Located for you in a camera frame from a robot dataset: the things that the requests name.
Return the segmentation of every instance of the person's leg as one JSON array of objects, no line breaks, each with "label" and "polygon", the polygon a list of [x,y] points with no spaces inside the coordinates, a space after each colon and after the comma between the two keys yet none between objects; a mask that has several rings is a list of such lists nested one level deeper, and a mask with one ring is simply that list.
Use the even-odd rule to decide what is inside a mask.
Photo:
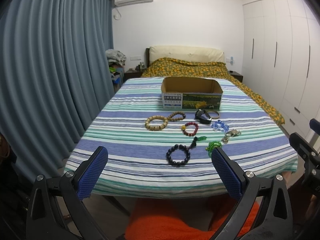
[{"label": "person's leg", "polygon": [[189,227],[170,200],[138,199],[125,232],[126,240],[209,240],[212,232]]},{"label": "person's leg", "polygon": [[[228,217],[235,204],[236,200],[231,198],[228,194],[214,196],[208,199],[208,207],[213,212],[213,217],[209,226],[210,231],[216,232],[219,229],[219,227]],[[255,202],[238,236],[242,236],[249,232],[258,211],[259,204]]]}]

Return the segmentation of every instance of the striped tablecloth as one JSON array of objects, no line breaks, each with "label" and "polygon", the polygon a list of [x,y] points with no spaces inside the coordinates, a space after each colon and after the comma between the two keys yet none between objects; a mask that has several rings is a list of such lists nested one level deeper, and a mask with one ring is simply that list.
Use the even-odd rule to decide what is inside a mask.
[{"label": "striped tablecloth", "polygon": [[[175,144],[190,145],[192,138],[185,136],[180,127],[194,120],[195,111],[185,110],[185,120],[169,122],[161,131],[144,127],[148,117],[172,113],[162,107],[162,80],[128,80],[87,129],[65,170],[75,170],[98,146],[104,146],[109,160],[94,188],[97,194],[178,198],[224,193],[225,187],[205,150],[210,141],[220,141],[223,132],[199,124],[196,136],[206,136],[207,140],[191,149],[186,166],[172,167],[165,154]],[[296,171],[297,153],[273,120],[231,82],[216,80],[223,89],[220,119],[231,129],[242,132],[222,146],[227,155],[244,171],[253,171],[257,176],[272,177],[282,171]],[[185,155],[177,150],[172,158],[183,160]]]}]

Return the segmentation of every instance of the curtain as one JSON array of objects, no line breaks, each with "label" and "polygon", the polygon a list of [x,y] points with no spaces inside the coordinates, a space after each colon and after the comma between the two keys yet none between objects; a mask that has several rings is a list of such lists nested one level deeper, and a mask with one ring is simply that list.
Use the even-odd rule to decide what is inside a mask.
[{"label": "curtain", "polygon": [[0,132],[32,182],[59,176],[114,95],[111,0],[12,0],[0,19]]}]

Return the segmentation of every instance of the black watch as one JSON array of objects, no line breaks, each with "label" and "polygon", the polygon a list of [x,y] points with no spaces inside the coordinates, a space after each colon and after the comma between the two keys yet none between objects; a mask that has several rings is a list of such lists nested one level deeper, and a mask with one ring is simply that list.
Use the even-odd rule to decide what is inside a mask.
[{"label": "black watch", "polygon": [[[208,117],[208,119],[203,118],[202,117],[203,114],[205,114],[205,116]],[[212,118],[205,109],[199,109],[195,113],[195,119],[199,120],[200,123],[210,124]]]}]

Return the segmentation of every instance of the screw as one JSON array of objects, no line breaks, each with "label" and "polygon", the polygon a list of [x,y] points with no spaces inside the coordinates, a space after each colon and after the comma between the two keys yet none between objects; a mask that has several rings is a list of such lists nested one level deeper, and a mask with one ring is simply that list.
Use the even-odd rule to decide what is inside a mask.
[{"label": "screw", "polygon": [[40,181],[40,180],[42,180],[42,179],[43,179],[43,175],[42,175],[42,174],[40,174],[40,175],[37,176],[37,180],[38,180],[38,181]]},{"label": "screw", "polygon": [[283,180],[283,177],[280,174],[278,174],[278,175],[276,175],[276,179],[277,180]]},{"label": "screw", "polygon": [[247,171],[245,174],[249,178],[252,178],[254,176],[254,173],[252,171]]},{"label": "screw", "polygon": [[74,172],[73,171],[67,171],[66,172],[66,177],[71,178],[73,176]]}]

